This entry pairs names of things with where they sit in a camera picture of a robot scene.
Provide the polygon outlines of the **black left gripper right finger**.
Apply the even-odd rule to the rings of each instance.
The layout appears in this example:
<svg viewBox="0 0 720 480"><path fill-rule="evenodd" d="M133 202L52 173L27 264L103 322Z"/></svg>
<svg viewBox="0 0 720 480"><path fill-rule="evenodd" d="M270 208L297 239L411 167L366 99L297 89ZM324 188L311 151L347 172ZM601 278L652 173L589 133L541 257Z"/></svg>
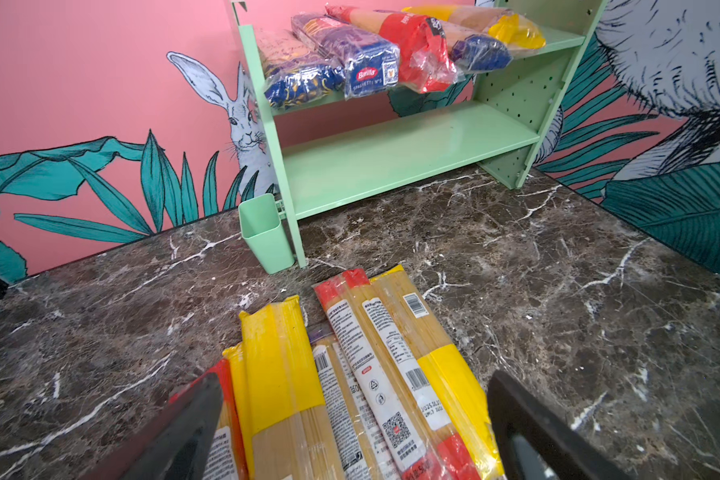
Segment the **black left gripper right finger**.
<svg viewBox="0 0 720 480"><path fill-rule="evenodd" d="M506 478L543 479L547 467L559 479L629 477L509 373L495 371L486 396Z"/></svg>

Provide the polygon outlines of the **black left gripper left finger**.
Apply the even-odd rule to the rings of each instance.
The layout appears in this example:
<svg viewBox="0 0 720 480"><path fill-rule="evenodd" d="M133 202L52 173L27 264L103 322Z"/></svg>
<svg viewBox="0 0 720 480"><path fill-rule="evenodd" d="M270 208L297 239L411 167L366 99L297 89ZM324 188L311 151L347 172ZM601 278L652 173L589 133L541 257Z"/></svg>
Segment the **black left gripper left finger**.
<svg viewBox="0 0 720 480"><path fill-rule="evenodd" d="M84 479L201 479L223 406L218 375L207 374Z"/></svg>

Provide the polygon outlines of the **blue gold spaghetti bag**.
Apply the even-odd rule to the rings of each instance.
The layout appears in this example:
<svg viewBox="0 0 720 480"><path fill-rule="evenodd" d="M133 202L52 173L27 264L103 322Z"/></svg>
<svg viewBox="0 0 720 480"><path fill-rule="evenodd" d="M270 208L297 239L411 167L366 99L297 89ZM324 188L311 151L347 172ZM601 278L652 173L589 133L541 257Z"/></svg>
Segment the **blue gold spaghetti bag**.
<svg viewBox="0 0 720 480"><path fill-rule="evenodd" d="M254 30L269 104L289 109L318 100L344 86L341 63L325 57L288 30Z"/></svg>

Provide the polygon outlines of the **blue Barilla spaghetti pack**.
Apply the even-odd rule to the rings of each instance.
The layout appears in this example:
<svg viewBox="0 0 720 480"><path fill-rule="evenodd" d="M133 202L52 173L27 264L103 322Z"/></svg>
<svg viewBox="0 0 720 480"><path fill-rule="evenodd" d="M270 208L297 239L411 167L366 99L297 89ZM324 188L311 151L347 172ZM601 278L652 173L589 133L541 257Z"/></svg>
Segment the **blue Barilla spaghetti pack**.
<svg viewBox="0 0 720 480"><path fill-rule="evenodd" d="M400 50L378 34L317 13L292 16L291 29L307 46L341 63L346 98L398 85Z"/></svg>

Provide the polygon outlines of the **yellow Pastatime spaghetti bag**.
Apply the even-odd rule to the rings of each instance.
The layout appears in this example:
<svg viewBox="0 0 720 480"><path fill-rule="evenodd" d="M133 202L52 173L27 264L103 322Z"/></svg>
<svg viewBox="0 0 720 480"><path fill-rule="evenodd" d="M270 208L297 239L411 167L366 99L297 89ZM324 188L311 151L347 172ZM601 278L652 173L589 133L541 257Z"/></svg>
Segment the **yellow Pastatime spaghetti bag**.
<svg viewBox="0 0 720 480"><path fill-rule="evenodd" d="M439 20L450 53L456 46L466 46L471 37L492 37L518 56L540 50L547 44L538 25L509 8L430 4L405 7L403 12Z"/></svg>

